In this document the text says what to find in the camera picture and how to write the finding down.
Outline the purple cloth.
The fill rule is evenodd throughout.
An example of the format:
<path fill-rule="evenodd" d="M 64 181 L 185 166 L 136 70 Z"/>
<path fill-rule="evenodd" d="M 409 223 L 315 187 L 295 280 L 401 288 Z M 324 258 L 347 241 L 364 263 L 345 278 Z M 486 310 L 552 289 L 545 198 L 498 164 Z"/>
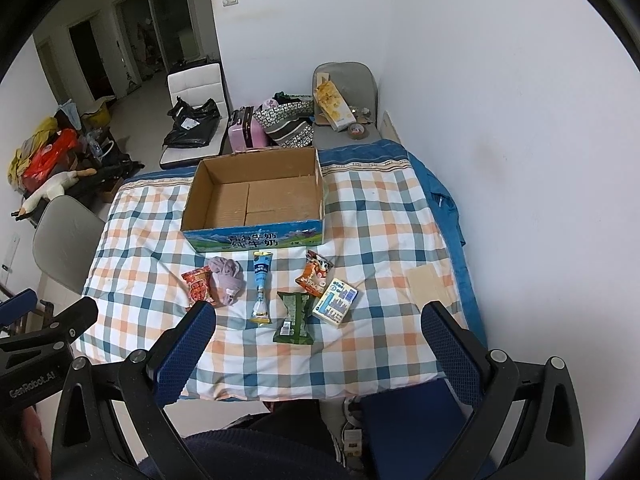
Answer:
<path fill-rule="evenodd" d="M 244 289 L 243 271 L 233 259 L 217 256 L 207 261 L 212 294 L 221 306 L 231 306 Z"/>

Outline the white blue tissue pack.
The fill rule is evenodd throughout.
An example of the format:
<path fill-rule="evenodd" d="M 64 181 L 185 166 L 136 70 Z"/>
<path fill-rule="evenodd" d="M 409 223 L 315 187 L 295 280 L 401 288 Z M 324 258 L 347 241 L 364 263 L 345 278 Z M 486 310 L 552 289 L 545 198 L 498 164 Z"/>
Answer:
<path fill-rule="evenodd" d="M 320 299 L 314 304 L 311 314 L 321 321 L 339 326 L 358 296 L 358 290 L 346 282 L 334 278 Z"/>

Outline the green snack packet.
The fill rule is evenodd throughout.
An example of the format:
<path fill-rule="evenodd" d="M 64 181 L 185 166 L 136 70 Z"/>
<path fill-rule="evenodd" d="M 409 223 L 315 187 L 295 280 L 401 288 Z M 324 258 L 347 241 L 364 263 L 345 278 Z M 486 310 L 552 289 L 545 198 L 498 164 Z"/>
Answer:
<path fill-rule="evenodd" d="M 286 315 L 272 340 L 276 344 L 313 344 L 307 320 L 311 316 L 314 297 L 306 292 L 278 292 L 278 297 L 285 306 Z"/>

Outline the orange panda snack packet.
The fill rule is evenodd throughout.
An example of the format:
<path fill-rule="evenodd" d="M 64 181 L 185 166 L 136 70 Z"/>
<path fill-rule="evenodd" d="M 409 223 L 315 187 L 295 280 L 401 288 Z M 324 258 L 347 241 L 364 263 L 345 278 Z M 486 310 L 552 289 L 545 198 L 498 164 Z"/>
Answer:
<path fill-rule="evenodd" d="M 326 290 L 332 268 L 333 263 L 329 259 L 308 249 L 303 273 L 296 278 L 296 284 L 309 295 L 320 298 Z"/>

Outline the blue seat cushion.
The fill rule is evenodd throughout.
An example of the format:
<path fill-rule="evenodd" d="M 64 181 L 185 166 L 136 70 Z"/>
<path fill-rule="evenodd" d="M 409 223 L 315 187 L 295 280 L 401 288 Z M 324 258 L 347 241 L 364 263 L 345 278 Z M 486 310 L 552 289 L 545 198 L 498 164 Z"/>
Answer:
<path fill-rule="evenodd" d="M 444 458 L 466 417 L 445 379 L 361 400 L 364 433 L 380 479 L 425 479 Z"/>

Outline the grey chair at left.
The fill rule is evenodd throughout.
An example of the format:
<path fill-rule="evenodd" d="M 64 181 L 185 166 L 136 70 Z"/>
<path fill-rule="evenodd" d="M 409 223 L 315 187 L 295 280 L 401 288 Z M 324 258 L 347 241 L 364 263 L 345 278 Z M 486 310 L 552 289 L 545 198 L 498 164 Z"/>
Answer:
<path fill-rule="evenodd" d="M 70 196 L 51 200 L 35 230 L 32 253 L 48 278 L 81 294 L 105 222 Z"/>

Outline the beige paper patch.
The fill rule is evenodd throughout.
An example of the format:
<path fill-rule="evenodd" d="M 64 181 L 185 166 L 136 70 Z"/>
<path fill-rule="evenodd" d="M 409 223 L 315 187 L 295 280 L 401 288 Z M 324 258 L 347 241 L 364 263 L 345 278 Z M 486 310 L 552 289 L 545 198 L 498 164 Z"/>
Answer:
<path fill-rule="evenodd" d="M 424 264 L 410 269 L 406 278 L 411 297 L 419 310 L 432 301 L 439 301 L 444 307 L 450 307 L 454 303 L 454 297 L 450 295 L 444 283 L 432 264 Z"/>

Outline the white goose plush toy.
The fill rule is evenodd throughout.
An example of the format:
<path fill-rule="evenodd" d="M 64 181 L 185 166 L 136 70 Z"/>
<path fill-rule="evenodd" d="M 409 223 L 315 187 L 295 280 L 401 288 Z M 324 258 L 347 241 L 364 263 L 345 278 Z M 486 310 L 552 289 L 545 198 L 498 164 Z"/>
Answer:
<path fill-rule="evenodd" d="M 21 207 L 11 212 L 11 217 L 16 221 L 28 218 L 36 209 L 40 200 L 50 202 L 58 196 L 63 196 L 65 191 L 79 182 L 81 178 L 93 177 L 98 173 L 94 168 L 84 170 L 64 171 L 50 177 L 40 188 L 37 188 L 29 198 L 26 198 Z"/>

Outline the red snack packet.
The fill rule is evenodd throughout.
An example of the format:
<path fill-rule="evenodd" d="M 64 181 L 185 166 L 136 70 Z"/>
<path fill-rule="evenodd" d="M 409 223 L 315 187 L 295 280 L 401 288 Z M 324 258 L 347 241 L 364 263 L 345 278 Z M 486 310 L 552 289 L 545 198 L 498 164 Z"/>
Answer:
<path fill-rule="evenodd" d="M 189 302 L 191 306 L 199 301 L 208 302 L 212 306 L 215 304 L 212 289 L 210 288 L 212 272 L 210 272 L 208 266 L 203 266 L 202 268 L 183 273 L 181 277 L 188 288 Z"/>

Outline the red plastic bag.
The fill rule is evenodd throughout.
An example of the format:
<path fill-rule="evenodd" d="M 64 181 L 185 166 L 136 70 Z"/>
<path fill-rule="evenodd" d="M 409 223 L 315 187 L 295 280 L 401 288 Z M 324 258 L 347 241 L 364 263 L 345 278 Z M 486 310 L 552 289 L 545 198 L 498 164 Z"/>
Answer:
<path fill-rule="evenodd" d="M 35 192 L 52 176 L 55 167 L 70 168 L 73 152 L 78 148 L 77 131 L 72 128 L 61 130 L 53 143 L 36 151 L 22 177 L 24 188 L 29 193 Z"/>

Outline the person's dark clothed body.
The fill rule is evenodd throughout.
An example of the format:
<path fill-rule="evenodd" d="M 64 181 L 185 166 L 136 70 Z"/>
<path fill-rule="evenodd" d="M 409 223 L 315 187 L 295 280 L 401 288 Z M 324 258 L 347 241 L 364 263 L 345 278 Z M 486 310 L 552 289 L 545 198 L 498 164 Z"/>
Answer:
<path fill-rule="evenodd" d="M 320 402 L 277 402 L 224 429 L 183 439 L 213 479 L 347 479 Z"/>

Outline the plaid checkered bed quilt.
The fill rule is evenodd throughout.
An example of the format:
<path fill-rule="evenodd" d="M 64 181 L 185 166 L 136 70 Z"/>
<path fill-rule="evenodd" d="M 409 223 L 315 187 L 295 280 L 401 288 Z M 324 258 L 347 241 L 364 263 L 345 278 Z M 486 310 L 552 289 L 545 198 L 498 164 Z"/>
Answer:
<path fill-rule="evenodd" d="M 392 141 L 325 151 L 324 242 L 320 255 L 334 278 L 357 295 L 338 325 L 311 318 L 308 346 L 278 344 L 285 316 L 281 292 L 295 292 L 304 248 L 273 252 L 268 275 L 271 322 L 252 322 L 248 286 L 216 312 L 212 341 L 184 395 L 207 400 L 286 401 L 365 396 L 428 382 L 438 365 L 421 333 L 408 272 L 430 266 L 449 312 L 477 337 L 485 330 L 463 253 L 458 208 L 419 159 Z M 96 363 L 150 348 L 189 305 L 183 274 L 200 268 L 180 230 L 192 169 L 146 174 L 124 184 L 108 212 L 84 295 L 99 309 L 76 349 Z"/>

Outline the yellow cloth pile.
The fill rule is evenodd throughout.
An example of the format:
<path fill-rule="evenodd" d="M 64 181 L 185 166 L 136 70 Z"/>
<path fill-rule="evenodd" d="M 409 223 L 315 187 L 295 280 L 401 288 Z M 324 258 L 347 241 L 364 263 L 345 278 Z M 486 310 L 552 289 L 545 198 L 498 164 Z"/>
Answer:
<path fill-rule="evenodd" d="M 54 117 L 47 117 L 40 122 L 34 134 L 26 139 L 14 152 L 8 168 L 8 182 L 14 190 L 22 186 L 23 174 L 36 154 L 36 151 L 46 144 L 52 133 L 56 132 L 58 132 L 58 121 Z"/>

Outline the blue Nestle milk sachet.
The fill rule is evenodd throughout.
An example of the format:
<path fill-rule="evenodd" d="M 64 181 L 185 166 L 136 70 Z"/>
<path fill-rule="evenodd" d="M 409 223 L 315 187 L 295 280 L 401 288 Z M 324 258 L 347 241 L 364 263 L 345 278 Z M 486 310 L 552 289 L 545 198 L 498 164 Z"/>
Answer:
<path fill-rule="evenodd" d="M 272 253 L 258 250 L 254 252 L 254 284 L 256 300 L 250 320 L 255 324 L 270 324 L 267 284 L 271 268 Z"/>

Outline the black bag on chair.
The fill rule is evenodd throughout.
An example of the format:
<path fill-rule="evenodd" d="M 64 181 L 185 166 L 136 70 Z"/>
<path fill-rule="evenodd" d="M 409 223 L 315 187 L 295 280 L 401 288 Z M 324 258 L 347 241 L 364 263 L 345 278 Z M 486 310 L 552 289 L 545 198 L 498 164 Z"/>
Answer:
<path fill-rule="evenodd" d="M 172 128 L 164 137 L 165 148 L 204 148 L 213 139 L 221 121 L 214 99 L 208 99 L 201 106 L 192 106 L 177 98 L 167 115 L 172 119 Z"/>

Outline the open cardboard milk box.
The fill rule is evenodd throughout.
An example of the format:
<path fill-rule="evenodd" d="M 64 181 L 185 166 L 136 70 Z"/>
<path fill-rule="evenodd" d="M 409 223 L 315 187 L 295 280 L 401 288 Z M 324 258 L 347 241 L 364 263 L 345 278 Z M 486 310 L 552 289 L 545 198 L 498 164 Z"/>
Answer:
<path fill-rule="evenodd" d="M 181 232 L 196 252 L 314 247 L 324 237 L 324 185 L 315 148 L 266 148 L 203 159 Z"/>

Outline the pink suitcase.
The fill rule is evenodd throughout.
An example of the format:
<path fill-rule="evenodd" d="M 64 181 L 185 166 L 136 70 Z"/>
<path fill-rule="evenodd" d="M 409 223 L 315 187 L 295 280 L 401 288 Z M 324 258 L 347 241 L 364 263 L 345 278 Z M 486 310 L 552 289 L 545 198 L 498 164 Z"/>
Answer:
<path fill-rule="evenodd" d="M 233 153 L 260 150 L 268 146 L 265 130 L 254 117 L 252 106 L 243 106 L 232 113 L 228 138 Z"/>

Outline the white padded chair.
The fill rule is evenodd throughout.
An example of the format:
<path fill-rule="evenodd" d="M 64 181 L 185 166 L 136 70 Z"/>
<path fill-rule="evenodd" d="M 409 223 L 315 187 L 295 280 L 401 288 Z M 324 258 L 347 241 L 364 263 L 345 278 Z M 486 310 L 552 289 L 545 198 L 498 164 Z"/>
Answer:
<path fill-rule="evenodd" d="M 167 76 L 174 124 L 163 140 L 160 168 L 196 165 L 222 153 L 229 107 L 219 63 L 192 66 Z"/>

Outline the tape roll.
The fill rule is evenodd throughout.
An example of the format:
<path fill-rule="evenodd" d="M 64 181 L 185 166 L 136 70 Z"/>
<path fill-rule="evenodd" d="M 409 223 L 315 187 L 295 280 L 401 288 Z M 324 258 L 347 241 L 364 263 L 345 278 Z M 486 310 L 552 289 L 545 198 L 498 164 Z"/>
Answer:
<path fill-rule="evenodd" d="M 367 129 L 364 125 L 355 122 L 348 127 L 348 135 L 352 140 L 361 140 L 368 136 Z"/>

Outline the zebra patterned bag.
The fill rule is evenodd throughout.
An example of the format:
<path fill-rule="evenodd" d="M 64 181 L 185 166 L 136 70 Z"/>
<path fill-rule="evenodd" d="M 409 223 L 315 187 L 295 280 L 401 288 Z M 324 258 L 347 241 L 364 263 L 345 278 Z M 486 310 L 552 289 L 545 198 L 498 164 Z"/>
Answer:
<path fill-rule="evenodd" d="M 306 148 L 314 143 L 312 114 L 313 102 L 297 101 L 263 108 L 254 118 L 280 148 Z"/>

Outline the yellow snack box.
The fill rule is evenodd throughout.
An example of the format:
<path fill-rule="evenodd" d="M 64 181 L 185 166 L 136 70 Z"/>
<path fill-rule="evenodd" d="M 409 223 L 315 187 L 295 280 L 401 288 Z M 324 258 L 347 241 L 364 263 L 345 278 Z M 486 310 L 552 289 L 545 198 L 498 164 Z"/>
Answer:
<path fill-rule="evenodd" d="M 347 129 L 356 117 L 332 80 L 324 80 L 314 90 L 314 99 L 324 117 L 335 131 Z"/>

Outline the grey chair by wall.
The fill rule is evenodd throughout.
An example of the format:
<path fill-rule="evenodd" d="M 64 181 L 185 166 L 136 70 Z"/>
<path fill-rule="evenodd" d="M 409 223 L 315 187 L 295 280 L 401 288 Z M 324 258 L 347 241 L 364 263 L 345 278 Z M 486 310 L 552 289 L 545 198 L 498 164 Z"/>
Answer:
<path fill-rule="evenodd" d="M 382 139 L 378 122 L 378 86 L 367 65 L 329 62 L 312 76 L 314 146 L 329 150 Z"/>

